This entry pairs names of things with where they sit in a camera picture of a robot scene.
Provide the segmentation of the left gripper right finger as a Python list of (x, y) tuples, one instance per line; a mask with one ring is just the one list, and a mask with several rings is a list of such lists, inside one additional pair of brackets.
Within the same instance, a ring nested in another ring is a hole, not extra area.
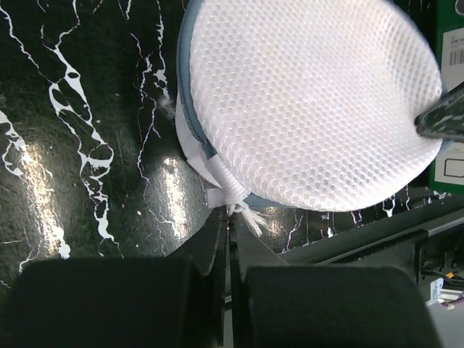
[(392, 241), (322, 264), (288, 263), (230, 224), (235, 347), (440, 347), (417, 286), (396, 265), (355, 262)]

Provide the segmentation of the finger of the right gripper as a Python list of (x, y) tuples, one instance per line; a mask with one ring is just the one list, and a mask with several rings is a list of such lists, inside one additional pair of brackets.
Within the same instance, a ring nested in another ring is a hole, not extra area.
[(415, 119), (416, 130), (426, 138), (463, 141), (463, 83), (444, 95)]

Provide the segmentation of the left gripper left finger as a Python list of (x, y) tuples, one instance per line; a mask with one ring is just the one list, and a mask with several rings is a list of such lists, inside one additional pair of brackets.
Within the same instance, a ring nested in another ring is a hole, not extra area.
[(166, 257), (29, 265), (7, 298), (8, 347), (221, 347), (227, 218)]

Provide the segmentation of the white mesh laundry bag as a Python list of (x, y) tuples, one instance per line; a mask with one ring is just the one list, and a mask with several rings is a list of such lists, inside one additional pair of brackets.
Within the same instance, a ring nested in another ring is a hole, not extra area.
[(190, 1), (175, 125), (211, 208), (349, 212), (419, 176), (444, 146), (415, 119), (443, 94), (434, 53), (391, 1)]

